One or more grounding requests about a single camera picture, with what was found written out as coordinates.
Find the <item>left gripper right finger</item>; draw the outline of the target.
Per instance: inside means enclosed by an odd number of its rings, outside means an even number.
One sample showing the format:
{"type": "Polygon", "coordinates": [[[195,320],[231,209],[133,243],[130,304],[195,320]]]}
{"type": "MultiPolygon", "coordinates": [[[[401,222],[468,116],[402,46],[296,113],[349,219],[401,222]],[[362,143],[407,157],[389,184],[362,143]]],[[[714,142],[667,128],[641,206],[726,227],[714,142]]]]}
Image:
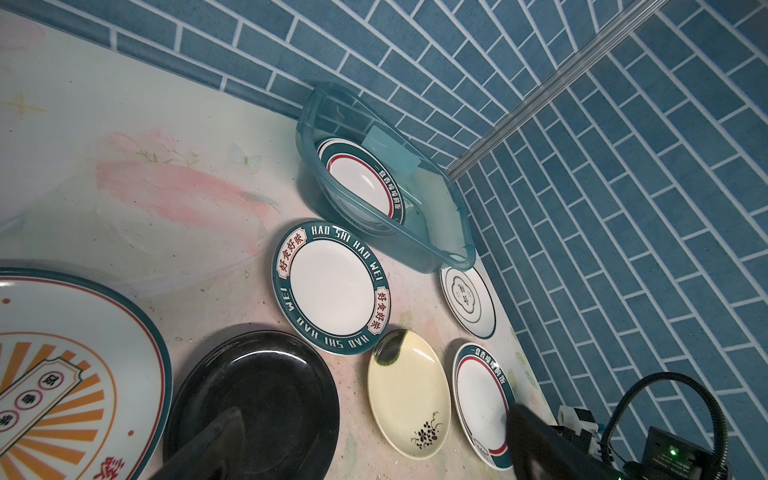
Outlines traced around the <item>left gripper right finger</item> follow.
{"type": "Polygon", "coordinates": [[[624,474],[558,434],[524,405],[507,411],[506,443],[517,479],[623,479],[624,474]]]}

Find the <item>cream plate black flower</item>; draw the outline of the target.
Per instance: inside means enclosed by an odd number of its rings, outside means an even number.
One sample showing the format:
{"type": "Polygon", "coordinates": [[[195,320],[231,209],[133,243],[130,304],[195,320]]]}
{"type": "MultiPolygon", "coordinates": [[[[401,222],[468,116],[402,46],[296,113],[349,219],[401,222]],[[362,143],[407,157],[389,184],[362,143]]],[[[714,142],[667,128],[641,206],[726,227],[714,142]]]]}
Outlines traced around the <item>cream plate black flower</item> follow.
{"type": "Polygon", "coordinates": [[[426,460],[442,448],[451,427],[451,393],[442,362],[411,330],[395,329],[374,348],[367,373],[374,420],[402,455],[426,460]]]}

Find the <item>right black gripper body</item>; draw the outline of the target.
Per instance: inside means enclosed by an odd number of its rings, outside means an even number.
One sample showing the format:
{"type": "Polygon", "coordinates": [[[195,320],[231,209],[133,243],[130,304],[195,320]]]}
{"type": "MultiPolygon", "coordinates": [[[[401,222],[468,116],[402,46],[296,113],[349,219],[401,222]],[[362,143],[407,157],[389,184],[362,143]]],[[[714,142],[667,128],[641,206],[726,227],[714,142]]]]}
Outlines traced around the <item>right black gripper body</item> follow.
{"type": "Polygon", "coordinates": [[[714,461],[711,451],[651,427],[640,462],[626,462],[621,479],[704,479],[714,461]]]}

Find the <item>translucent teal plastic bin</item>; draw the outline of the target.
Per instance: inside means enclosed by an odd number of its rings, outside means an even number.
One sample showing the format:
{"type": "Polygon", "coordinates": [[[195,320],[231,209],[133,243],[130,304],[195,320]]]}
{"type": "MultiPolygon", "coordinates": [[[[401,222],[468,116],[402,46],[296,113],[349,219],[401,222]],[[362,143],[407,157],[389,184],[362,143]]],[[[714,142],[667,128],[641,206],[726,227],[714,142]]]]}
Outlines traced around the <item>translucent teal plastic bin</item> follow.
{"type": "Polygon", "coordinates": [[[421,273],[474,267],[458,185],[370,103],[341,85],[318,84],[295,142],[302,195],[319,216],[421,273]]]}

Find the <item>white plate quatrefoil line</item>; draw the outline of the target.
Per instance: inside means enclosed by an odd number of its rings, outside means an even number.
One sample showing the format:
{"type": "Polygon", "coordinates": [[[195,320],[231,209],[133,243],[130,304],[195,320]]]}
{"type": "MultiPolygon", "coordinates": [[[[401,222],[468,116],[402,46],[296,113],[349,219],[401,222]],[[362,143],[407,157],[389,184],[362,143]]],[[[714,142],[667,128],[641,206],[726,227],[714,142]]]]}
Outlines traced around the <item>white plate quatrefoil line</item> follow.
{"type": "Polygon", "coordinates": [[[490,290],[478,271],[443,268],[440,284],[450,310],[462,327],[477,338],[490,339],[496,330],[496,310],[490,290]]]}

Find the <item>green red rim plate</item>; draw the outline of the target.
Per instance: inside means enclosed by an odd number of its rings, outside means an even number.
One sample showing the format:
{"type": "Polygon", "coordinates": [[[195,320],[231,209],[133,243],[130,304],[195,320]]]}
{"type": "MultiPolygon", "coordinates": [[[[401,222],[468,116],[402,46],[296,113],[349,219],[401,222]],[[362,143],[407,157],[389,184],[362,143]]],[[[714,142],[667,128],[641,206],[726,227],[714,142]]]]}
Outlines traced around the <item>green red rim plate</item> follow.
{"type": "Polygon", "coordinates": [[[405,207],[401,191],[387,168],[368,150],[352,141],[332,137],[317,145],[319,159],[342,186],[402,224],[405,207]]]}
{"type": "Polygon", "coordinates": [[[467,342],[454,356],[451,381],[458,418],[475,453],[495,470],[511,469],[507,412],[516,400],[499,362],[483,346],[467,342]]]}

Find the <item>black round plate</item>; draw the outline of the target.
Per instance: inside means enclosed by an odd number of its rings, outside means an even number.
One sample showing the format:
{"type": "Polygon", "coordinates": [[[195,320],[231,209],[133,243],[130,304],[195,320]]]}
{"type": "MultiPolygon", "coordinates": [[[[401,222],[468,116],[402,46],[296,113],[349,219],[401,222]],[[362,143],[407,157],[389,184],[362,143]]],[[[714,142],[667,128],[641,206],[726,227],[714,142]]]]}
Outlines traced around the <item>black round plate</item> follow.
{"type": "Polygon", "coordinates": [[[335,453],[340,406],[322,357],[280,331],[231,338],[203,357],[181,385],[163,444],[168,461],[229,408],[245,427],[236,479],[322,479],[335,453]]]}

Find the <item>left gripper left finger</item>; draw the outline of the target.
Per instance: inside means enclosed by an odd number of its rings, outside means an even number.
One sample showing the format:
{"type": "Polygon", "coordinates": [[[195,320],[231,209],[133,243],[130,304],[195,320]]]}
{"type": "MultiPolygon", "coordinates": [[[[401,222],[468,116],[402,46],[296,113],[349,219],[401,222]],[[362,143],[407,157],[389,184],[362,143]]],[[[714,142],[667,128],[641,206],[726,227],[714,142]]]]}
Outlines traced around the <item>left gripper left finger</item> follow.
{"type": "Polygon", "coordinates": [[[151,479],[236,479],[244,439],[241,411],[229,408],[165,461],[151,479]]]}

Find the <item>white plate orange sunburst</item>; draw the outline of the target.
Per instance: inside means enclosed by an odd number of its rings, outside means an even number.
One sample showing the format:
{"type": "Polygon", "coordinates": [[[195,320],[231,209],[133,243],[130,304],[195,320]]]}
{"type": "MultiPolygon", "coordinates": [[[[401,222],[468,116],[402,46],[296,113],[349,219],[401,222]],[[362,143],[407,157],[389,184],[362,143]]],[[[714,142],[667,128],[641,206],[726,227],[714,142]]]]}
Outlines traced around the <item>white plate orange sunburst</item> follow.
{"type": "Polygon", "coordinates": [[[166,343],[127,297],[74,275],[2,269],[3,478],[138,478],[172,392],[166,343]]]}

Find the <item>green rim HAO SHI plate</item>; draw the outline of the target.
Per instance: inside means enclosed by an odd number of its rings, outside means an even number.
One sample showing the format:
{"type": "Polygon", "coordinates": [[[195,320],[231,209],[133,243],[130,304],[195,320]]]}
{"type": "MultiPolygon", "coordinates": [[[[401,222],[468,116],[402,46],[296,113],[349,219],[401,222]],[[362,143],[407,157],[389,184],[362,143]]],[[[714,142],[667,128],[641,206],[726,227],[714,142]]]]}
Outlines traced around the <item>green rim HAO SHI plate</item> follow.
{"type": "Polygon", "coordinates": [[[314,347],[355,356],[384,336],[389,282],[372,249],[349,230],[321,220],[292,226],[277,243],[270,274],[283,315],[314,347]]]}

